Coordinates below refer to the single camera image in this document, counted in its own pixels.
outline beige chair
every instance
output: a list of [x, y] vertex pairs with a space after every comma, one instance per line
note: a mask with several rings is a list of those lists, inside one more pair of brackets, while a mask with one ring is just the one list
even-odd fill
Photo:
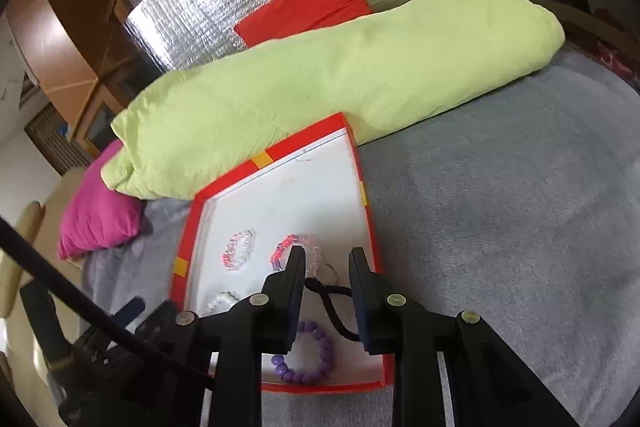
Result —
[[[83, 174], [84, 168], [69, 170], [42, 205], [33, 201], [25, 207], [15, 227], [39, 254], [78, 287], [82, 280], [81, 264], [60, 261], [56, 252], [60, 219]], [[63, 427], [46, 383], [47, 366], [19, 298], [19, 287], [30, 280], [28, 273], [0, 251], [0, 318], [6, 320], [6, 359], [14, 390], [39, 426]], [[57, 298], [54, 301], [62, 331], [73, 342], [80, 333], [79, 317]]]

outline purple beaded bracelet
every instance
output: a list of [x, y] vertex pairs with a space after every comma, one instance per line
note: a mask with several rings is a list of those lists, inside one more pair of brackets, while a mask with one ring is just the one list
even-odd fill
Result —
[[318, 341], [318, 346], [320, 347], [320, 363], [318, 368], [309, 373], [294, 371], [289, 368], [282, 355], [273, 355], [271, 357], [271, 363], [276, 366], [275, 373], [282, 378], [282, 381], [313, 385], [334, 370], [334, 342], [330, 337], [326, 336], [325, 331], [318, 327], [318, 323], [315, 321], [300, 321], [298, 323], [298, 332], [311, 333], [311, 336]]

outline red border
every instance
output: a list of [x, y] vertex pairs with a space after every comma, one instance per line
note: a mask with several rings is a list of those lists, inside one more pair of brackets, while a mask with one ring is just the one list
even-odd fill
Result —
[[[358, 154], [356, 153], [356, 144], [353, 138], [353, 131], [347, 122], [347, 119], [344, 115], [339, 112], [336, 114], [332, 114], [331, 116], [321, 120], [309, 127], [303, 129], [302, 131], [295, 133], [292, 136], [287, 137], [281, 142], [276, 143], [275, 145], [265, 149], [265, 152], [271, 157], [273, 161], [280, 160], [295, 151], [306, 147], [307, 145], [312, 144], [316, 140], [323, 138], [331, 134], [332, 132], [336, 132], [340, 129], [346, 128], [347, 134], [349, 137], [349, 142], [351, 144], [351, 152], [353, 153], [353, 159], [356, 164], [356, 169], [358, 171], [358, 178], [360, 183], [364, 187], [364, 182], [362, 179], [362, 167], [360, 165], [360, 160], [358, 158]], [[227, 174], [223, 174], [220, 178], [217, 178], [209, 185], [207, 185], [203, 190], [196, 194], [196, 197], [191, 204], [191, 209], [189, 211], [189, 216], [187, 217], [187, 221], [184, 226], [184, 231], [182, 232], [182, 240], [180, 241], [180, 247], [178, 248], [177, 257], [187, 261], [188, 270], [186, 276], [182, 277], [178, 274], [173, 274], [172, 283], [171, 283], [171, 291], [170, 297], [171, 300], [176, 303], [178, 308], [183, 309], [184, 307], [184, 299], [186, 297], [187, 291], [187, 282], [189, 279], [189, 270], [190, 270], [190, 262], [191, 256], [193, 255], [193, 248], [195, 247], [196, 239], [198, 236], [198, 227], [200, 224], [200, 218], [202, 216], [202, 210], [204, 208], [204, 204], [209, 198], [212, 198], [216, 194], [222, 192], [226, 188], [229, 188], [231, 185], [238, 183], [239, 181], [245, 179], [246, 177], [254, 174], [260, 170], [258, 166], [253, 162], [252, 159], [247, 160], [242, 163], [232, 171], [229, 171]], [[378, 244], [376, 242], [376, 238], [374, 236], [373, 229], [373, 220], [371, 217], [369, 203], [365, 206], [365, 213], [367, 216], [367, 225], [369, 227], [369, 240], [371, 242], [371, 253], [373, 260], [373, 270], [375, 272], [382, 272], [382, 261], [380, 259], [380, 252], [378, 250]], [[394, 361], [390, 355], [384, 355], [382, 360], [382, 373], [383, 378], [382, 381], [376, 382], [366, 382], [366, 383], [356, 383], [356, 384], [343, 384], [343, 385], [315, 385], [313, 387], [306, 387], [300, 385], [289, 385], [289, 384], [280, 384], [280, 383], [269, 383], [263, 382], [262, 389], [265, 391], [276, 391], [279, 393], [313, 393], [313, 394], [335, 394], [335, 393], [344, 393], [344, 392], [357, 392], [357, 391], [372, 391], [374, 389], [380, 389], [385, 387], [393, 382], [393, 372], [394, 372]]]

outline black elastic band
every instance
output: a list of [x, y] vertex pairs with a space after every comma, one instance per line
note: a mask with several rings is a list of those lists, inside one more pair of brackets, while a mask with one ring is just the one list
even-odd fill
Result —
[[344, 326], [340, 317], [338, 317], [334, 308], [334, 303], [331, 302], [331, 297], [329, 296], [331, 293], [337, 293], [351, 297], [351, 288], [347, 288], [345, 286], [325, 286], [315, 277], [307, 277], [305, 279], [305, 286], [306, 289], [311, 290], [313, 293], [317, 293], [320, 296], [324, 309], [326, 310], [326, 314], [329, 316], [329, 320], [335, 330], [348, 341], [359, 342], [360, 336], [357, 333], [349, 331]]

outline red pillow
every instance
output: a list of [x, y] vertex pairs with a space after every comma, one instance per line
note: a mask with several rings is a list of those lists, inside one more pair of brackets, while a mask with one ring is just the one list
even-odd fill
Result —
[[367, 0], [271, 0], [242, 19], [234, 30], [251, 48], [371, 13]]

